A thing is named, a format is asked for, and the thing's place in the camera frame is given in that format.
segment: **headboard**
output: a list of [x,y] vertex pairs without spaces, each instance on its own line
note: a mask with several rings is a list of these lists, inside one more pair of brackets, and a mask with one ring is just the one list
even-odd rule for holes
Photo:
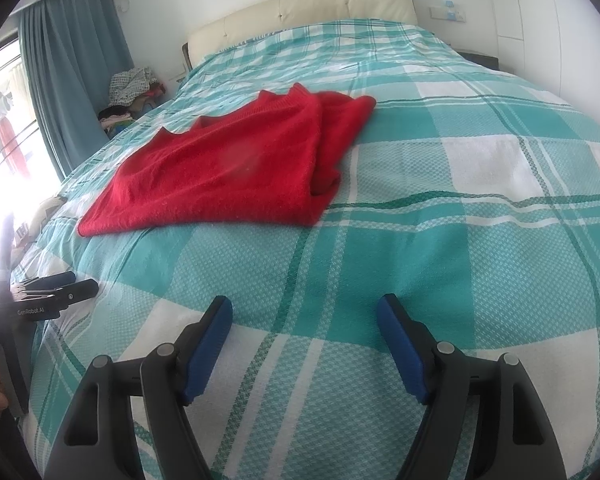
[[413,0],[267,0],[194,31],[182,52],[189,69],[203,57],[270,32],[347,18],[417,25]]

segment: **silver screw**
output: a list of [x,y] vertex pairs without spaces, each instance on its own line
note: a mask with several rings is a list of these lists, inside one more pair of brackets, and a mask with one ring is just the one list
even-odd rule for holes
[[174,350],[175,350],[175,346],[173,346],[173,344],[171,344],[171,343],[162,343],[156,349],[156,353],[158,355],[161,355],[162,357],[166,357],[167,355],[173,354]]
[[102,368],[108,362],[109,362],[109,356],[99,355],[99,356],[93,358],[93,361],[91,361],[91,364],[93,365],[94,368]]
[[504,354],[504,362],[508,365],[515,366],[520,362],[520,359],[518,359],[515,354],[506,353]]
[[441,354],[452,354],[454,352],[454,350],[456,349],[456,347],[453,346],[448,341],[440,341],[438,343],[437,348],[438,348],[438,352],[440,352]]

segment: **blue curtain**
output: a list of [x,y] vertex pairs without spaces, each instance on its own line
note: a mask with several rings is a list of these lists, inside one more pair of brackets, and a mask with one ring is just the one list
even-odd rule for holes
[[20,51],[40,131],[63,179],[109,139],[97,113],[109,80],[133,62],[111,0],[42,0],[25,8]]

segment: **red sweater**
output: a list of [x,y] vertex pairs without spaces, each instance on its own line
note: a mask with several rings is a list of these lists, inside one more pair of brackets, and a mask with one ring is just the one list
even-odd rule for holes
[[78,233],[182,222],[313,225],[375,104],[296,83],[286,95],[261,91],[230,114],[202,116],[184,134],[162,128],[120,165]]

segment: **plaid bedspread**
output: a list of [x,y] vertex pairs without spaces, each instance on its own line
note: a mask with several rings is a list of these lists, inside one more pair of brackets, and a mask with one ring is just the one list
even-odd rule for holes
[[[184,132],[200,114],[297,81],[378,100],[313,228],[77,235],[117,166],[161,126]],[[600,457],[600,128],[420,28],[345,20],[208,57],[172,102],[81,165],[61,193],[67,204],[14,277],[70,268],[98,280],[100,293],[38,332],[22,431],[40,469],[94,356],[144,356],[216,294],[232,300],[235,324],[187,414],[218,478],[395,477],[424,409],[376,326],[388,292],[439,340],[520,357],[570,476]],[[141,402],[133,407],[147,478],[160,478]],[[466,468],[471,420],[454,478]]]

